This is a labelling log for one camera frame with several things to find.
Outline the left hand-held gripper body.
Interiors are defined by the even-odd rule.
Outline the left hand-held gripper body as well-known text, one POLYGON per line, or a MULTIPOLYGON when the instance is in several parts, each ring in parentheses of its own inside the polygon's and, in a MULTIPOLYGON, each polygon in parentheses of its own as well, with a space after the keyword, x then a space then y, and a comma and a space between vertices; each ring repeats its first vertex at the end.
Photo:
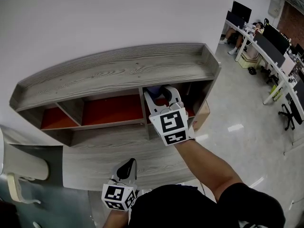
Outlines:
POLYGON ((107 184, 103 185, 102 201, 109 209, 128 211, 137 198, 136 177, 120 179, 112 175, 107 184))

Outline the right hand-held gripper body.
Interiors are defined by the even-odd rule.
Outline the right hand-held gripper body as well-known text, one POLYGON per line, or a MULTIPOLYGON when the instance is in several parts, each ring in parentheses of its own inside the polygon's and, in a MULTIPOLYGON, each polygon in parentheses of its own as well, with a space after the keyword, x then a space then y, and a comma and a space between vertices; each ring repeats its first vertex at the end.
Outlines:
POLYGON ((188 113, 185 107, 174 104, 173 109, 166 107, 156 115, 151 114, 149 120, 165 146, 189 139, 188 113))

